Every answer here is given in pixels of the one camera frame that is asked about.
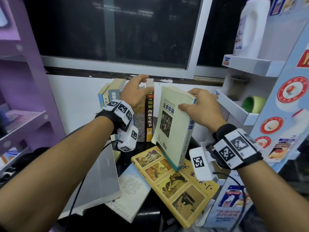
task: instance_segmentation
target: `dark floor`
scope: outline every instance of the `dark floor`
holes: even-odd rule
[[[309,201],[309,141],[305,140],[298,150],[298,158],[288,160],[279,175]],[[268,232],[254,205],[242,220],[241,228],[244,232]]]

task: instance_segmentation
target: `person's right hand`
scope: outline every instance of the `person's right hand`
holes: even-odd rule
[[[211,133],[227,124],[222,117],[214,94],[210,94],[208,90],[198,88],[191,89],[188,93],[196,95],[195,104],[183,103],[178,105],[178,108],[186,112],[196,123],[205,126]]]

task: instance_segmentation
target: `bottle label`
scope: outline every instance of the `bottle label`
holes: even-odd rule
[[[246,15],[240,19],[238,30],[237,30],[237,35],[235,39],[235,46],[234,46],[234,52],[233,54],[237,56],[237,54],[240,53],[242,49],[242,44],[243,44],[243,29],[245,27],[245,22],[246,22]]]

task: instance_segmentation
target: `red label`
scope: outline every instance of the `red label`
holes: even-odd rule
[[[298,76],[286,81],[277,93],[277,99],[282,103],[291,103],[302,97],[308,90],[308,80]]]
[[[296,67],[309,67],[309,49],[305,50]]]
[[[264,149],[271,144],[271,139],[267,136],[258,137],[255,139],[255,141]]]
[[[261,125],[261,132],[264,134],[273,134],[281,129],[283,119],[281,117],[271,117]]]

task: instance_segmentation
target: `wire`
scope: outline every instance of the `wire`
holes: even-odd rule
[[[109,144],[112,144],[112,143],[114,143],[114,142],[121,142],[121,143],[122,143],[122,141],[120,141],[120,140],[115,140],[115,141],[111,141]],[[71,207],[71,209],[70,209],[70,213],[69,213],[69,215],[68,215],[68,219],[66,220],[66,227],[65,227],[65,229],[64,229],[64,232],[66,232],[66,230],[67,230],[67,227],[68,227],[68,224],[69,224],[69,219],[70,219],[70,216],[71,216],[71,214],[72,214],[72,211],[73,211],[73,208],[74,208],[74,205],[75,205],[77,196],[78,196],[79,191],[80,191],[80,189],[81,189],[81,187],[82,187],[82,185],[83,185],[83,183],[84,183],[84,180],[85,180],[86,176],[84,177],[84,179],[83,179],[82,182],[80,183],[79,189],[78,189],[78,191],[77,191],[77,194],[76,194],[75,199],[74,199],[74,201],[73,201],[72,207]]]
[[[242,186],[241,184],[239,184],[239,182],[238,182],[235,178],[231,177],[229,174],[225,174],[225,173],[221,173],[221,172],[213,172],[213,174],[221,174],[221,175],[227,176],[228,178],[233,179],[233,180],[237,183],[237,185],[240,186],[241,191],[243,192],[243,207],[241,208],[241,212],[240,212],[240,214],[239,214],[239,216],[238,216],[236,222],[234,223],[234,225],[232,226],[232,228],[229,230],[229,232],[233,232],[233,231],[235,230],[236,226],[238,225],[239,221],[240,221],[241,218],[243,217],[243,214],[244,214],[244,212],[245,212],[245,207],[246,207],[246,202],[247,202],[247,197],[246,197],[246,195],[245,195],[245,191],[243,190],[243,186]]]

